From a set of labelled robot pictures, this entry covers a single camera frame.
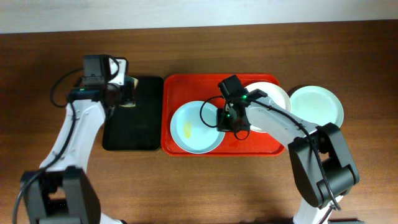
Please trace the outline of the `green and yellow sponge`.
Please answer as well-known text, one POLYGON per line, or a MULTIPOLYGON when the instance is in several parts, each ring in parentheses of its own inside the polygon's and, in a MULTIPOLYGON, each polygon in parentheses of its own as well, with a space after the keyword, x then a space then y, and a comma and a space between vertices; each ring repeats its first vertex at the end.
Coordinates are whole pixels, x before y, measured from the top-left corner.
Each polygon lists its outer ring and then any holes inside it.
POLYGON ((121 100, 119 105, 125 108, 132 108, 136 106, 136 88, 139 80, 127 76, 124 78, 124 85, 121 86, 121 100))

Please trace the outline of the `light blue plate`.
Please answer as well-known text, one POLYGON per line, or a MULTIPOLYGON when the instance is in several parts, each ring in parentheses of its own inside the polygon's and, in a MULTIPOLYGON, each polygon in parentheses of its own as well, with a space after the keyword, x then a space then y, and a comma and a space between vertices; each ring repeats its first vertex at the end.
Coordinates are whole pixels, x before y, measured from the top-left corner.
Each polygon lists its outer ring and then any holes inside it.
POLYGON ((211 128, 216 124, 217 107, 204 101, 191 101, 179 107, 170 122, 174 143, 191 154, 204 154, 215 150, 223 141, 225 133, 211 128))

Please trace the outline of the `white plate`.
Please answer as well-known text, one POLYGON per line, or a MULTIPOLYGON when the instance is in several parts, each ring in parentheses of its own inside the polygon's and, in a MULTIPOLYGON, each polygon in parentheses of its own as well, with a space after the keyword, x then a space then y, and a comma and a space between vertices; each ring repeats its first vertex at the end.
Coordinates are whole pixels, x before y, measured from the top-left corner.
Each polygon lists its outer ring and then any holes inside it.
POLYGON ((288 112, 292 111, 292 106, 288 94, 285 90, 283 90, 280 86, 276 84, 273 84, 271 82, 255 82, 245 86, 245 88, 248 90, 248 92, 259 89, 264 93, 267 93, 268 97, 270 97, 273 102, 279 107, 288 112))

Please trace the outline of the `light green plate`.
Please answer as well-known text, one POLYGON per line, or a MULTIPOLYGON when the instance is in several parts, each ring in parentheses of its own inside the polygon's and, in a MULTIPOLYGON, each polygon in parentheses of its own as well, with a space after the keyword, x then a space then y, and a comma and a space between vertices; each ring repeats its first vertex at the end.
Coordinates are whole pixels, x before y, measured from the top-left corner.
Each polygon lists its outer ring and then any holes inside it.
POLYGON ((320 86, 304 86, 290 96, 292 113, 308 122, 324 126, 343 124, 344 109, 340 100, 330 90, 320 86))

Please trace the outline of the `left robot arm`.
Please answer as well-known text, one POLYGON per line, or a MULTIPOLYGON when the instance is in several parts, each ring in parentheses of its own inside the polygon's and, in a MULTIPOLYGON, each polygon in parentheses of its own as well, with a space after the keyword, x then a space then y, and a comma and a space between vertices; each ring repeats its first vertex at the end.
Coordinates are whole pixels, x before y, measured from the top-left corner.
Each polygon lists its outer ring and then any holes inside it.
POLYGON ((118 106, 132 106, 135 78, 128 61, 111 55, 83 57, 84 74, 66 95, 65 119, 48 156, 23 173, 12 212, 17 223, 24 203, 30 223, 119 223, 105 215, 87 167, 99 128, 118 106))

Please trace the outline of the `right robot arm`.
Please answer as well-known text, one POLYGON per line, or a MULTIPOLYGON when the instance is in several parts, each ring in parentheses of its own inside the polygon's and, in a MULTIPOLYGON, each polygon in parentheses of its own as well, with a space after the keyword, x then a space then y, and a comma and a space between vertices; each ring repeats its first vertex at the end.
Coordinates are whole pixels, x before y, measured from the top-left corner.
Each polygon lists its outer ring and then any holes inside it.
POLYGON ((221 88, 223 121, 236 132, 242 125, 263 129, 289 152, 294 181, 302 196, 293 223, 329 223, 339 201, 360 181, 341 129, 302 120, 261 90, 221 88))

